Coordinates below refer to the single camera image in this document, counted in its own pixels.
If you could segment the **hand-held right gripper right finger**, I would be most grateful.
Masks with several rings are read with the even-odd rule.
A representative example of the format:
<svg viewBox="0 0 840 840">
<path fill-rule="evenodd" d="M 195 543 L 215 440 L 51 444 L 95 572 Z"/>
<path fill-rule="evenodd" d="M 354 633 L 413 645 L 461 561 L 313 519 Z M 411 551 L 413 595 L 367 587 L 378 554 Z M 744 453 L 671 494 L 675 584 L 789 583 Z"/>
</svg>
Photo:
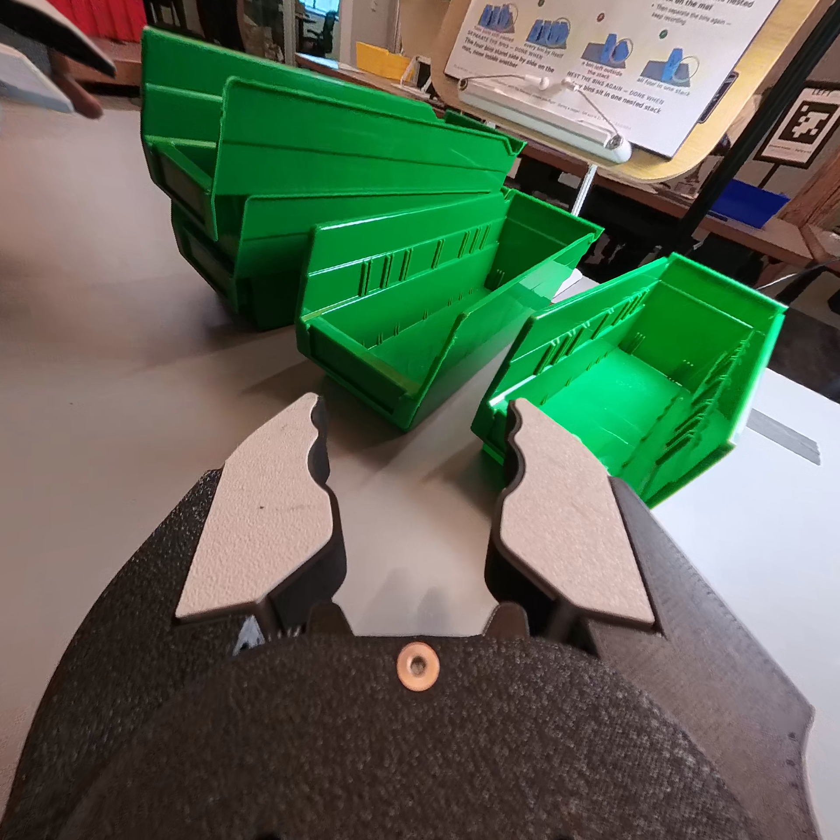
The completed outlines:
<svg viewBox="0 0 840 840">
<path fill-rule="evenodd" d="M 611 477 L 582 441 L 525 398 L 508 405 L 507 484 L 488 548 L 549 603 L 549 626 L 592 617 L 653 627 L 655 612 Z"/>
</svg>

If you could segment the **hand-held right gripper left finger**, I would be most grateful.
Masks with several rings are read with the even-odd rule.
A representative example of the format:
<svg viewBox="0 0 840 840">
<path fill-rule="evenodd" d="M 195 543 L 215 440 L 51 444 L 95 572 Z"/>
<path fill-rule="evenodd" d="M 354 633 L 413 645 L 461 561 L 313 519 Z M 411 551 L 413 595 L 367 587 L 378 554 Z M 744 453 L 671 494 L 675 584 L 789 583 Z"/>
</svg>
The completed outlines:
<svg viewBox="0 0 840 840">
<path fill-rule="evenodd" d="M 326 409 L 309 392 L 247 436 L 224 462 L 175 608 L 180 623 L 247 614 L 305 623 L 347 571 L 328 487 Z"/>
</svg>

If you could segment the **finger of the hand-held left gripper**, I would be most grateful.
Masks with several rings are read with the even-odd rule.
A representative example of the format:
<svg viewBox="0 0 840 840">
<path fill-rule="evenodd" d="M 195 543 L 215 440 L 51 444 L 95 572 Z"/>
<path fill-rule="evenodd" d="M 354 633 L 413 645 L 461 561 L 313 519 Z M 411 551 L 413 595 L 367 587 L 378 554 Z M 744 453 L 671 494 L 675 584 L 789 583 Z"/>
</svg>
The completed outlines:
<svg viewBox="0 0 840 840">
<path fill-rule="evenodd" d="M 1 94 L 56 112 L 73 113 L 68 96 L 18 49 L 1 44 Z"/>
<path fill-rule="evenodd" d="M 102 75 L 116 77 L 113 61 L 50 2 L 2 1 L 1 23 Z"/>
</svg>

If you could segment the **green plastic bin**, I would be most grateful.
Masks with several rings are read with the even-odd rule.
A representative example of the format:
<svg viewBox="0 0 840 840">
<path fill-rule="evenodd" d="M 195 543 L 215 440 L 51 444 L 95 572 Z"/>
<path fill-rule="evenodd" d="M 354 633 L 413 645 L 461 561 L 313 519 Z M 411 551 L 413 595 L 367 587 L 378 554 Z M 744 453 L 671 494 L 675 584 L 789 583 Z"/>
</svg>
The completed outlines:
<svg viewBox="0 0 840 840">
<path fill-rule="evenodd" d="M 503 462 L 528 400 L 650 507 L 736 446 L 787 307 L 673 254 L 524 323 L 471 424 Z"/>
<path fill-rule="evenodd" d="M 396 335 L 510 286 L 513 206 L 479 194 L 223 196 L 219 240 L 172 199 L 182 256 L 256 329 L 360 314 Z"/>
<path fill-rule="evenodd" d="M 506 188 L 319 225 L 298 349 L 408 432 L 552 304 L 602 231 Z"/>
<path fill-rule="evenodd" d="M 147 27 L 152 181 L 212 240 L 252 196 L 493 193 L 526 143 L 424 101 Z"/>
</svg>

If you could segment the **person's left hand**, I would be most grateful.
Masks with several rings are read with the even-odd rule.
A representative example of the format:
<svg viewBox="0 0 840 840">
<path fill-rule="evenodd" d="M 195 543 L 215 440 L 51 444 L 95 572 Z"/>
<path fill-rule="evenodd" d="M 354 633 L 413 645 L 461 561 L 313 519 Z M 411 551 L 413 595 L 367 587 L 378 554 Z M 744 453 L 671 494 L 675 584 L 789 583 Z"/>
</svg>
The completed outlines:
<svg viewBox="0 0 840 840">
<path fill-rule="evenodd" d="M 83 88 L 75 78 L 68 75 L 68 59 L 53 49 L 48 49 L 48 58 L 49 76 L 58 89 L 70 100 L 75 112 L 85 119 L 101 119 L 103 107 L 100 101 Z"/>
</svg>

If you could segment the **red ribbed panel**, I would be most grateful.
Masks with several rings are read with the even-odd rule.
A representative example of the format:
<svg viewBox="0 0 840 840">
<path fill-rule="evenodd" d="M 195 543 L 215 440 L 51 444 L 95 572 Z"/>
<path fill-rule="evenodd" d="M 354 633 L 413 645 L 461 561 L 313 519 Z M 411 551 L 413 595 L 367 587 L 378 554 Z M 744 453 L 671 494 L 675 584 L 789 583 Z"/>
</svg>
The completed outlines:
<svg viewBox="0 0 840 840">
<path fill-rule="evenodd" d="M 139 44 L 147 23 L 143 1 L 55 1 L 85 35 Z"/>
</svg>

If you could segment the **yellow cardboard box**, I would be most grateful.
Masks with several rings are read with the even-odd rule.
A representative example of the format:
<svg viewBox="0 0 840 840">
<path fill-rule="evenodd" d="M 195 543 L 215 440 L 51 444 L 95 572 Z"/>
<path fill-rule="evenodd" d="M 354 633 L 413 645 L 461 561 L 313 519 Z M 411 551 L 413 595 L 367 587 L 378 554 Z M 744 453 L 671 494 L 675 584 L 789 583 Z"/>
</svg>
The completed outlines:
<svg viewBox="0 0 840 840">
<path fill-rule="evenodd" d="M 377 77 L 399 82 L 404 78 L 412 58 L 370 45 L 361 41 L 355 43 L 356 66 Z"/>
</svg>

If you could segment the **blue storage bin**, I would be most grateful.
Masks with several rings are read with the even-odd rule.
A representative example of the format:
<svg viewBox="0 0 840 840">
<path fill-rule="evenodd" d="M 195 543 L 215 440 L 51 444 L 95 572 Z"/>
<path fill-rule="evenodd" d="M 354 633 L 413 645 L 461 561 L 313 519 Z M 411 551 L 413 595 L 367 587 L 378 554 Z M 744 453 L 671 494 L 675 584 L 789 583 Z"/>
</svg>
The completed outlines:
<svg viewBox="0 0 840 840">
<path fill-rule="evenodd" d="M 712 205 L 709 215 L 726 218 L 751 228 L 763 228 L 790 201 L 785 194 L 770 192 L 732 179 Z"/>
</svg>

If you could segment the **black metal pole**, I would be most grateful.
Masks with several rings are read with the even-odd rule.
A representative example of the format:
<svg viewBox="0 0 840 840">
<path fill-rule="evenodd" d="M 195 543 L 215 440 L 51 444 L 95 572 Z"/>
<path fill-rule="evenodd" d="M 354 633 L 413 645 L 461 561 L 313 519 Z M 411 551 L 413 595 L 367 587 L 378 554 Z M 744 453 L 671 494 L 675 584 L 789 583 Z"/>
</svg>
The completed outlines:
<svg viewBox="0 0 840 840">
<path fill-rule="evenodd" d="M 799 95 L 812 70 L 834 42 L 838 33 L 839 2 L 835 1 L 826 10 L 778 81 L 766 94 L 758 111 L 741 132 L 730 151 L 710 173 L 693 204 L 663 243 L 662 249 L 665 255 L 675 252 L 685 254 L 700 222 L 750 157 L 754 147 Z"/>
</svg>

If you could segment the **fiducial marker sign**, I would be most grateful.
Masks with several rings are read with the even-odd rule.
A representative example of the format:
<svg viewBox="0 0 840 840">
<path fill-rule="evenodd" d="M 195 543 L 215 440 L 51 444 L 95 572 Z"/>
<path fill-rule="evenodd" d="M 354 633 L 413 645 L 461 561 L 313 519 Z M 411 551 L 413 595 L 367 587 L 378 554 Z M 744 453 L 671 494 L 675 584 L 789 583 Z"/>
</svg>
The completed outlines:
<svg viewBox="0 0 840 840">
<path fill-rule="evenodd" d="M 807 81 L 753 156 L 756 161 L 807 169 L 839 121 L 839 83 Z"/>
</svg>

